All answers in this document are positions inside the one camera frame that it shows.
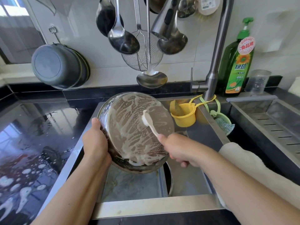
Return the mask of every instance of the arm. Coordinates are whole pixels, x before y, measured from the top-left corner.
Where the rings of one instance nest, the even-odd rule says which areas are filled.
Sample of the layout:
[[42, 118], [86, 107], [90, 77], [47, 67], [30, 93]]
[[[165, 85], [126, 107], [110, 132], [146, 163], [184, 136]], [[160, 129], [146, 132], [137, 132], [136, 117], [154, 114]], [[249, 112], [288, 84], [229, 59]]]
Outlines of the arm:
[[213, 149], [179, 134], [159, 135], [158, 139], [182, 167], [190, 163], [204, 170], [241, 224], [299, 224], [299, 209]]
[[92, 119], [92, 128], [82, 140], [83, 159], [31, 225], [88, 224], [101, 185], [105, 182], [111, 157], [97, 118]]

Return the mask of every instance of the red circular sticker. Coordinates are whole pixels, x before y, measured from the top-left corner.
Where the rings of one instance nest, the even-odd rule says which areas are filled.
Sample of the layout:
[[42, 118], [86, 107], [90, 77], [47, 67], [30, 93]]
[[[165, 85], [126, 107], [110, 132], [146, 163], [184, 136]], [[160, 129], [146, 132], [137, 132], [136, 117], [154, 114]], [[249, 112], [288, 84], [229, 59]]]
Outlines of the red circular sticker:
[[255, 46], [255, 39], [253, 37], [244, 38], [238, 45], [238, 52], [246, 55], [253, 51]]

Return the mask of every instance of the clear plastic cup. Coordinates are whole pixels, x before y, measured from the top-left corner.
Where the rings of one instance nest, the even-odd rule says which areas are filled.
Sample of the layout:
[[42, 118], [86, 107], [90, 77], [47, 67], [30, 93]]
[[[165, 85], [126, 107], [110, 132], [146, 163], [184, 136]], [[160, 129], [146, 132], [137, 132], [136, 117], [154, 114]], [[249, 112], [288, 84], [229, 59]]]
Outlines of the clear plastic cup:
[[256, 95], [262, 94], [265, 90], [265, 86], [267, 85], [270, 75], [271, 72], [267, 70], [251, 71], [245, 91]]

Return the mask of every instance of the hand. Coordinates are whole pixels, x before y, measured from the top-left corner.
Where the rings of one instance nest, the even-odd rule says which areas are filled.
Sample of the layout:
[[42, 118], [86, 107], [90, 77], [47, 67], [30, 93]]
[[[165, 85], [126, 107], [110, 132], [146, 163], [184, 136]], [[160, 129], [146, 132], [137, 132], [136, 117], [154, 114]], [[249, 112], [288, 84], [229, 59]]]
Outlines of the hand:
[[201, 146], [204, 145], [177, 133], [172, 133], [168, 137], [159, 134], [157, 138], [170, 153], [170, 158], [179, 162], [181, 167], [187, 167], [189, 164], [199, 167], [196, 158]]
[[107, 139], [100, 130], [101, 123], [98, 118], [92, 118], [92, 127], [83, 135], [84, 155], [89, 159], [96, 159], [99, 162], [111, 163], [111, 157], [108, 153]]

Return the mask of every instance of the sink drain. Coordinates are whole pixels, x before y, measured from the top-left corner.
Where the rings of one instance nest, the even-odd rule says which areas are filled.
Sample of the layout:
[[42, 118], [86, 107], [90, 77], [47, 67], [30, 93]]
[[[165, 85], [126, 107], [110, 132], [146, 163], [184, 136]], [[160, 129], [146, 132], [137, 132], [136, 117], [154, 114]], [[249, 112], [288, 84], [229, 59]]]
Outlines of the sink drain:
[[168, 191], [168, 197], [171, 196], [172, 190], [173, 190], [173, 176], [170, 170], [170, 167], [167, 162], [163, 164], [163, 170], [165, 173], [166, 178], [166, 184], [167, 184], [167, 191]]

